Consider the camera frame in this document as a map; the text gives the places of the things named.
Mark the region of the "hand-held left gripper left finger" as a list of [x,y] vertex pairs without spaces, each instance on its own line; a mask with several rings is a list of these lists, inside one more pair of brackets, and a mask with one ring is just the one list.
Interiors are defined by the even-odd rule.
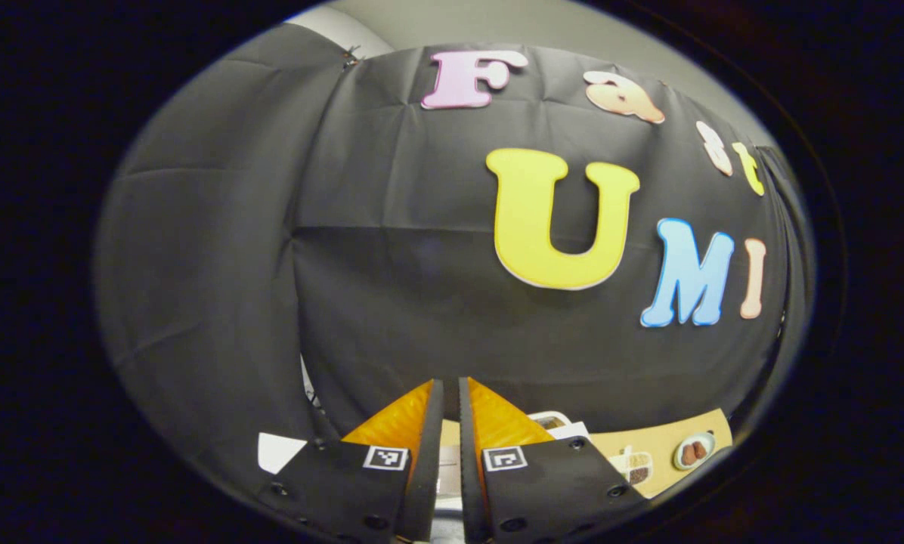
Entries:
[[417,544],[437,502],[444,389],[414,387],[338,440],[261,433],[259,499],[320,544]]

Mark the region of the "white divided grain dish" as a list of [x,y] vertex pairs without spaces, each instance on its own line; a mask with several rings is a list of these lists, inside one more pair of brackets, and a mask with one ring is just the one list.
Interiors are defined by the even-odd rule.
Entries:
[[646,451],[635,451],[630,445],[618,454],[608,457],[608,461],[631,486],[636,486],[652,476],[655,461]]

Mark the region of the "white toaster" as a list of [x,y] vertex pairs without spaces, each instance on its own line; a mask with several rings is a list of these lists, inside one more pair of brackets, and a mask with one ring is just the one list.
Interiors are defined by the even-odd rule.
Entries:
[[528,418],[544,429],[556,440],[565,440],[570,437],[584,437],[590,440],[586,424],[573,422],[568,416],[559,411],[548,410],[538,413],[529,413]]

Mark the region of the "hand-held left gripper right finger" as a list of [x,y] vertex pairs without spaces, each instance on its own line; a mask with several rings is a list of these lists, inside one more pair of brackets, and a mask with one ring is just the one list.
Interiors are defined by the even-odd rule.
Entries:
[[553,437],[469,376],[459,396],[467,544],[581,544],[648,509],[582,434]]

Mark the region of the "pale green plate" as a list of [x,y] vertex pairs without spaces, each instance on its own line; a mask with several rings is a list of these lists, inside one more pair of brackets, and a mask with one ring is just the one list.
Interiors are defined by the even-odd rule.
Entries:
[[[681,450],[683,450],[683,445],[690,444],[690,442],[694,442],[694,441],[698,441],[698,440],[703,442],[705,448],[707,448],[707,457],[705,457],[701,460],[698,460],[693,465],[681,464],[680,456],[681,456]],[[674,450],[674,458],[673,458],[674,468],[679,469],[679,471],[693,471],[693,469],[700,467],[700,465],[703,465],[705,463],[705,461],[707,461],[707,459],[709,459],[714,454],[716,447],[717,447],[716,437],[714,436],[714,434],[711,433],[711,431],[702,431],[701,433],[691,434],[691,436],[683,438],[683,440],[680,441],[680,444],[677,445],[676,450]]]

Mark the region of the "black backdrop cloth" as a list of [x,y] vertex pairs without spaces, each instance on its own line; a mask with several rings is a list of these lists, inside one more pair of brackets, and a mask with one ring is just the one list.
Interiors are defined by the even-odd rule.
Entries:
[[503,42],[346,66],[283,25],[138,135],[94,275],[135,405],[254,493],[259,434],[342,436],[431,379],[598,434],[750,425],[815,262],[784,159],[648,73]]

